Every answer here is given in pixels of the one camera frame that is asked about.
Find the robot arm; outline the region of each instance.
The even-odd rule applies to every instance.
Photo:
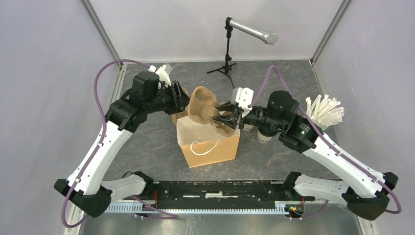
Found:
[[[95,151],[102,129],[76,170],[67,179],[56,181],[54,188],[64,196],[74,182],[77,182],[69,199],[91,217],[101,215],[111,202],[142,193],[146,176],[132,174],[127,178],[109,182],[103,182],[102,179],[120,148],[138,126],[147,120],[150,113],[164,111],[171,115],[184,111],[188,105],[189,97],[183,92],[179,82],[170,82],[170,70],[169,66],[164,65],[156,72],[144,71],[135,76],[132,88],[110,105],[105,115],[105,138],[80,179],[77,179],[79,171]]]
[[[236,88],[231,101],[216,107],[220,111],[230,111],[231,114],[213,117],[232,128],[250,130],[258,127],[258,140],[268,142],[277,133],[278,140],[288,148],[316,160],[335,173],[342,180],[324,180],[308,177],[301,173],[292,172],[285,184],[294,191],[288,196],[314,196],[316,198],[334,201],[347,207],[356,215],[374,220],[383,213],[389,203],[388,192],[366,173],[337,155],[333,149],[317,135],[308,120],[297,114],[299,103],[286,91],[271,93],[267,107],[248,105],[252,100],[251,92],[240,92],[247,88]],[[323,136],[332,145],[336,143],[327,134]],[[394,189],[398,177],[391,172],[376,171],[351,156],[338,146],[337,149],[353,162],[370,172],[381,181]]]

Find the white bag handle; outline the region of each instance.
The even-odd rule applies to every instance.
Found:
[[[197,155],[197,156],[203,156],[203,155],[206,155],[206,154],[208,154],[208,153],[210,153],[217,145],[218,145],[218,143],[219,143],[219,140],[216,142],[216,144],[215,144],[215,146],[213,147],[213,148],[211,148],[209,151],[207,151],[207,152],[205,152],[205,153],[195,153],[194,151],[193,151],[193,144],[194,143],[199,143],[198,141],[194,141],[191,145],[190,145],[190,150],[192,151],[192,153],[194,154],[194,155]]]

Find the gray floor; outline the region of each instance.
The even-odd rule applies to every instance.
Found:
[[[308,205],[305,215],[321,205]],[[81,228],[85,235],[361,235],[357,217],[329,205],[318,217],[290,221],[283,215],[180,214],[179,220],[141,220],[132,214],[104,213],[88,218]]]
[[[205,86],[216,94],[218,101],[228,101],[232,86],[224,75],[207,71],[216,69],[223,62],[172,63],[171,80],[178,80],[182,87],[192,92],[197,86]],[[245,61],[238,62],[231,72],[236,87],[249,87],[257,92],[267,68],[277,65],[294,98],[305,108],[305,99],[314,99],[319,87],[308,61]],[[138,65],[128,65],[122,91],[132,85],[133,77],[144,70]],[[273,73],[268,88],[258,102],[266,106],[272,91],[284,90]],[[332,129],[327,133],[333,136]],[[260,143],[256,129],[241,132],[241,138],[233,161],[189,168],[177,144],[176,129],[171,117],[163,112],[149,115],[135,134],[121,148],[108,169],[104,180],[121,178],[126,171],[141,170],[155,180],[226,180],[226,179],[285,179],[291,171],[333,179],[338,178],[316,161],[291,151],[278,141]]]

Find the microphone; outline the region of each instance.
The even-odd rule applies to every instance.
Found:
[[[278,37],[273,32],[256,29],[245,23],[232,19],[231,17],[226,18],[226,25],[237,28],[242,32],[259,38],[261,41],[265,42],[265,44],[274,45],[278,39]]]

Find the microphone stand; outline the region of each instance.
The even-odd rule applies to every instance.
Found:
[[[230,18],[230,17],[226,18],[226,25],[225,25],[225,29],[227,30],[226,31],[226,37],[228,39],[228,44],[226,45],[225,65],[223,65],[221,68],[209,71],[207,73],[209,74],[209,73],[216,72],[216,71],[222,73],[223,75],[225,75],[226,77],[229,78],[229,80],[232,83],[232,87],[235,88],[235,86],[233,85],[231,75],[229,74],[229,71],[232,70],[232,66],[236,65],[236,63],[229,64],[229,61],[232,60],[232,57],[229,56],[229,41],[231,40],[232,30],[233,30],[233,27],[229,25],[229,21],[231,19],[232,18]]]

